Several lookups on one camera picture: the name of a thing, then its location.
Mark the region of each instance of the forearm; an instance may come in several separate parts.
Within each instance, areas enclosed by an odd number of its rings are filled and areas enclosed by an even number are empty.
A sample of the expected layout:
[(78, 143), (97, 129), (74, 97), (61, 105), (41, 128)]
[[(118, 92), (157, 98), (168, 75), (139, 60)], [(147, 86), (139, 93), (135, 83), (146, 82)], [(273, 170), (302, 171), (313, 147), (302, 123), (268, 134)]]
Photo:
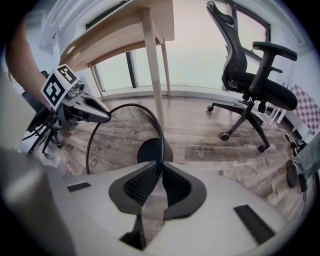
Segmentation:
[(26, 37), (25, 20), (17, 28), (6, 47), (6, 64), (13, 78), (47, 108), (50, 105), (41, 94), (46, 78), (39, 71)]

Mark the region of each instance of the caster wheel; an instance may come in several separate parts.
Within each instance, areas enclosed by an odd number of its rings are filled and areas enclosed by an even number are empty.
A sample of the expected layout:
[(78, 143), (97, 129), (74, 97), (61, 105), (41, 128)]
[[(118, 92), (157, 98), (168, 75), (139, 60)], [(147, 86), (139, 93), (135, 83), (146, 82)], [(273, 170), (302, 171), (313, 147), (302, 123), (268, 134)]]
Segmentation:
[(222, 141), (225, 142), (225, 141), (229, 140), (229, 138), (230, 138), (230, 135), (228, 134), (228, 132), (226, 132), (226, 131), (221, 132), (220, 139)]
[(208, 105), (206, 108), (208, 109), (209, 112), (212, 112), (214, 110), (214, 106), (212, 105)]
[(260, 153), (263, 153), (263, 152), (266, 151), (266, 146), (265, 145), (260, 145), (260, 146), (258, 146), (258, 150), (259, 150)]

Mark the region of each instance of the star mark on floor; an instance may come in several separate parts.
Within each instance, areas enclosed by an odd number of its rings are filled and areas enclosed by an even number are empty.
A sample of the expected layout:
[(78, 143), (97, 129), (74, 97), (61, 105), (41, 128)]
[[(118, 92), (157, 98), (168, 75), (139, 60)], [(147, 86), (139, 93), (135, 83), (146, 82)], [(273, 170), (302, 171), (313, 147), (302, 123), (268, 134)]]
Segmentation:
[(198, 156), (202, 158), (202, 157), (204, 157), (205, 155), (204, 155), (204, 153), (199, 152)]

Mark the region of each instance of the white marker cube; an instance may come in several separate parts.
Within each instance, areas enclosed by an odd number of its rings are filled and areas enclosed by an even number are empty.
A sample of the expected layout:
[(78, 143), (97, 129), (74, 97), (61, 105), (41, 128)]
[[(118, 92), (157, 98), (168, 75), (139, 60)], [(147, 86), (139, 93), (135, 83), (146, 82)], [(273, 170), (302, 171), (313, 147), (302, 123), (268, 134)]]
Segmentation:
[(68, 65), (63, 64), (52, 71), (42, 86), (41, 93), (56, 111), (66, 94), (77, 83), (77, 80)]

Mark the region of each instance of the black rectangular slot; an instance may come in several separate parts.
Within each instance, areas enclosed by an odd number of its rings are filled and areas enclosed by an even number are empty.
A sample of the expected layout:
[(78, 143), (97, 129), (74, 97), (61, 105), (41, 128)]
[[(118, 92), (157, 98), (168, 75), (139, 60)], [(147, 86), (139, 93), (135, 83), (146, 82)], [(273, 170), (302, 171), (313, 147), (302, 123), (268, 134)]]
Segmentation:
[(67, 186), (66, 188), (69, 190), (69, 192), (74, 192), (88, 187), (91, 187), (91, 185), (88, 182), (82, 182), (79, 184)]
[(275, 235), (249, 205), (241, 205), (233, 209), (259, 245)]

